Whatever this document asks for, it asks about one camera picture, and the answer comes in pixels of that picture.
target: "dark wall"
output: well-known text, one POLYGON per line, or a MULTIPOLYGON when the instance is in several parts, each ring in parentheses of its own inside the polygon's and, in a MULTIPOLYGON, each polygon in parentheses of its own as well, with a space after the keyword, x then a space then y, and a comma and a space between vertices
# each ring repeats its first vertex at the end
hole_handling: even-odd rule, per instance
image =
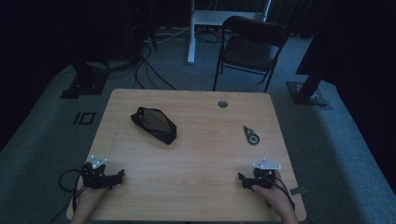
POLYGON ((0 6, 0 148, 65 66, 44 7, 40 1, 2 1, 0 6))
POLYGON ((334 84, 396 188, 396 3, 334 0, 297 74, 334 84))
POLYGON ((1 1, 0 150, 67 65, 133 54, 132 29, 125 29, 131 10, 125 2, 1 1))

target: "human hand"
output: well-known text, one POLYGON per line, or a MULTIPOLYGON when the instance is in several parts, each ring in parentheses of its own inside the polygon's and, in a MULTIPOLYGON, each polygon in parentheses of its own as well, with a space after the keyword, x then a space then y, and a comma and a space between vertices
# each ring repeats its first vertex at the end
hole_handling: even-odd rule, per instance
POLYGON ((72 224, 88 223, 89 217, 96 206, 101 202, 103 195, 107 192, 108 188, 103 189, 90 189, 81 187, 81 193, 78 196, 78 204, 71 219, 72 224))
MULTIPOLYGON (((275 170, 275 173, 275 183, 283 188, 283 184, 280 181, 281 176, 279 171, 275 170)), ((263 196, 269 204, 271 204, 271 206, 275 209, 276 213, 280 216, 282 223, 298 223, 297 216, 294 213, 294 209, 290 203, 289 197, 277 186, 272 186, 270 189, 265 189, 260 186, 254 185, 252 186, 252 189, 260 193, 260 195, 263 196)))

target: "black cable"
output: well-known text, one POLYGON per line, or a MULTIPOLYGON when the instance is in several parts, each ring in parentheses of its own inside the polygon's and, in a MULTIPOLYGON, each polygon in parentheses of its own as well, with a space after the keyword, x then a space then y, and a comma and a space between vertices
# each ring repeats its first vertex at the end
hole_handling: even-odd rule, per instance
POLYGON ((151 70, 154 72, 154 74, 160 78, 164 83, 166 83, 170 88, 172 88, 174 91, 176 90, 176 88, 174 86, 172 86, 169 82, 167 82, 165 79, 163 79, 158 73, 157 71, 155 71, 155 69, 151 66, 151 64, 149 64, 148 61, 146 61, 145 58, 142 58, 143 61, 151 68, 151 70))
POLYGON ((311 220, 311 218, 309 216, 306 216, 306 220, 308 220, 309 223, 314 224, 314 222, 311 220))
MULTIPOLYGON (((149 56, 151 55, 152 50, 151 50, 151 48, 150 48, 148 45, 145 44, 144 46, 148 48, 148 56, 146 56, 146 59, 148 59, 149 56)), ((136 67, 136 69, 134 70, 134 85, 135 85, 136 82, 137 82, 137 83, 139 84, 139 86, 144 90, 145 87, 140 83, 140 81, 139 81, 139 79, 138 79, 138 77, 137 77, 137 72, 138 72, 140 66, 141 66, 141 65, 143 64, 143 62, 144 62, 144 60, 142 60, 142 59, 144 59, 144 57, 143 57, 143 56, 140 56, 140 57, 139 57, 140 64, 139 64, 139 65, 136 67)))
POLYGON ((67 207, 69 206, 69 203, 67 205, 65 205, 49 222, 49 224, 53 223, 63 212, 64 210, 67 209, 67 207))
POLYGON ((59 178, 58 178, 58 185, 59 185, 59 188, 61 188, 63 191, 66 191, 66 192, 72 192, 72 191, 73 191, 72 189, 67 189, 67 188, 65 188, 65 187, 63 186, 63 184, 62 184, 62 179, 64 178, 65 175, 67 175, 67 174, 70 173, 70 172, 78 172, 78 173, 79 173, 80 170, 78 170, 78 169, 71 169, 71 170, 68 170, 68 171, 62 173, 62 174, 59 176, 59 178))
MULTIPOLYGON (((66 191, 66 192, 75 192, 76 191, 76 188, 77 188, 77 183, 78 183, 78 180, 79 180, 79 176, 80 176, 80 170, 78 170, 78 169, 71 169, 71 170, 68 170, 68 171, 66 171, 66 172, 63 172, 61 175, 59 175, 59 178, 58 178, 58 186, 59 186, 59 188, 61 188, 61 190, 63 190, 63 191, 66 191), (64 178, 64 176, 65 175, 67 175, 67 174, 69 174, 69 173, 71 173, 71 172, 77 172, 78 173, 78 177, 77 177, 77 182, 75 182, 75 186, 74 186, 74 188, 73 189, 67 189, 67 188, 65 188, 64 187, 64 185, 62 184, 62 179, 64 178)), ((65 205, 51 220, 50 220, 50 222, 49 222, 49 224, 50 223, 53 223, 60 215, 61 215, 61 213, 64 211, 64 210, 66 210, 67 209, 67 207, 69 206, 69 203, 67 203, 67 205, 65 205)))
POLYGON ((78 180, 79 180, 80 176, 81 176, 81 172, 78 172, 78 175, 77 175, 76 181, 75 181, 75 188, 73 189, 73 201, 72 201, 73 212, 76 212, 76 208, 77 208, 77 198, 79 196, 79 195, 77 195, 77 185, 78 185, 78 180))

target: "black mesh bag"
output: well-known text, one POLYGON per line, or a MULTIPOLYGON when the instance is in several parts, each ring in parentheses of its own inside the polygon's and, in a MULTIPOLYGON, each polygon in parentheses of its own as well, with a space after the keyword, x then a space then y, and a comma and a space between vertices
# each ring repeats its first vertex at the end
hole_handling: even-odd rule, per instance
POLYGON ((131 119, 140 128, 170 145, 177 137, 176 125, 159 109, 139 106, 131 119))

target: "black curtain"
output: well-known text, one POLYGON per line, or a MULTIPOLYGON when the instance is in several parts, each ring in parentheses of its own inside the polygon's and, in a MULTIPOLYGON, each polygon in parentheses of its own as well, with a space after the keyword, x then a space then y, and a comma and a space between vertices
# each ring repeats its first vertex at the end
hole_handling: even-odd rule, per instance
POLYGON ((393 190, 395 10, 391 0, 334 0, 297 70, 336 86, 393 190))
MULTIPOLYGON (((267 20, 286 26, 294 35, 312 36, 323 20, 331 0, 272 0, 267 20)), ((196 0, 196 9, 262 12, 265 0, 196 0)), ((156 0, 156 25, 190 26, 191 1, 156 0)))

